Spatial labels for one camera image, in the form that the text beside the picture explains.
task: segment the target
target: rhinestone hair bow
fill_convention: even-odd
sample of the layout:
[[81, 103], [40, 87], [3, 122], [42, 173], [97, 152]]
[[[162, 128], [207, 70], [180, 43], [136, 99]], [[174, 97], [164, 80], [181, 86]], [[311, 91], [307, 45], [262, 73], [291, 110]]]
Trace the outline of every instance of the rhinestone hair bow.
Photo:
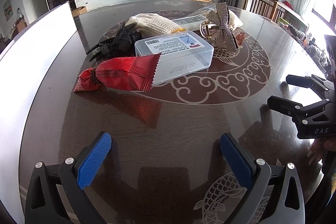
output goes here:
[[229, 10], [226, 2], [216, 4], [217, 13], [211, 11], [207, 18], [219, 27], [219, 34], [216, 36], [216, 46], [224, 47], [228, 52], [238, 50], [236, 38], [229, 29]]

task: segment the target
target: white knit fabric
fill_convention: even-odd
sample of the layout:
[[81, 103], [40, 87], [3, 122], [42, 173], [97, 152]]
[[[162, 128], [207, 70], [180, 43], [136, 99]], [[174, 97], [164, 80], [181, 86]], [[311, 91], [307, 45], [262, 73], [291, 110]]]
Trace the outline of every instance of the white knit fabric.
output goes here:
[[149, 37], [182, 31], [178, 24], [158, 14], [138, 14], [132, 16], [126, 23], [126, 26], [134, 22], [137, 23], [135, 30]]
[[243, 25], [242, 21], [240, 20], [237, 15], [229, 9], [229, 14], [230, 14], [230, 22], [229, 22], [229, 28], [230, 30], [234, 31], [238, 27], [241, 27]]

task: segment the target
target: dark wooden table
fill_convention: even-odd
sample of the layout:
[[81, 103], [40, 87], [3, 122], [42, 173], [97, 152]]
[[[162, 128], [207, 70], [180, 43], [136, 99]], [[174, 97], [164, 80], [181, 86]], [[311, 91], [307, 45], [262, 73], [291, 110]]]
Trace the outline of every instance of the dark wooden table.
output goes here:
[[[323, 74], [285, 31], [256, 14], [232, 8], [244, 23], [235, 31], [243, 47], [235, 56], [216, 48], [206, 71], [148, 93], [104, 87], [72, 92], [80, 72], [97, 65], [89, 63], [86, 50], [130, 16], [159, 12], [178, 18], [204, 5], [213, 4], [150, 0], [76, 19], [78, 33], [49, 69], [27, 119], [19, 166], [23, 206], [36, 162], [58, 164], [76, 156], [100, 131], [111, 134], [113, 147], [85, 192], [108, 223], [223, 223], [245, 193], [219, 149], [225, 132], [255, 158], [293, 162], [305, 200], [311, 196], [321, 179], [320, 164], [307, 157], [311, 141], [297, 139], [290, 117], [265, 104], [271, 95], [303, 105], [319, 101], [311, 90], [282, 82], [288, 74]], [[267, 200], [266, 195], [260, 206]]]

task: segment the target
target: product label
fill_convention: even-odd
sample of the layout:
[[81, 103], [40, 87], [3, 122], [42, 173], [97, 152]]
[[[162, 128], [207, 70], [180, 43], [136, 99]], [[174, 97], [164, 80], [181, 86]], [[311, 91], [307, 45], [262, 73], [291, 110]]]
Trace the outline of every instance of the product label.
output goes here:
[[172, 21], [178, 25], [183, 25], [183, 24], [189, 24], [189, 23], [195, 23], [195, 22], [203, 22], [205, 20], [208, 20], [208, 19], [202, 15], [197, 15], [193, 17], [178, 18]]
[[153, 54], [161, 53], [161, 55], [204, 47], [202, 43], [189, 34], [149, 40], [146, 41], [146, 45]]

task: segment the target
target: cardboard box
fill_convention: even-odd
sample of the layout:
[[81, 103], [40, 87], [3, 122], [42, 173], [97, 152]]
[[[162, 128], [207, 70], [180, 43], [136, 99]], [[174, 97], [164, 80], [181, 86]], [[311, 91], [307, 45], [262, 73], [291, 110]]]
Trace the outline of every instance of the cardboard box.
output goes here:
[[82, 7], [79, 7], [79, 8], [77, 8], [77, 9], [73, 10], [73, 11], [72, 11], [72, 16], [73, 16], [73, 17], [77, 17], [77, 16], [82, 15], [82, 14], [84, 14], [84, 13], [86, 13], [86, 12], [87, 12], [86, 7], [85, 7], [85, 6], [82, 6]]
[[16, 25], [16, 27], [17, 27], [17, 31], [20, 33], [20, 32], [23, 31], [24, 28], [27, 27], [27, 24], [26, 24], [26, 22], [25, 22], [24, 20], [21, 20], [21, 21]]

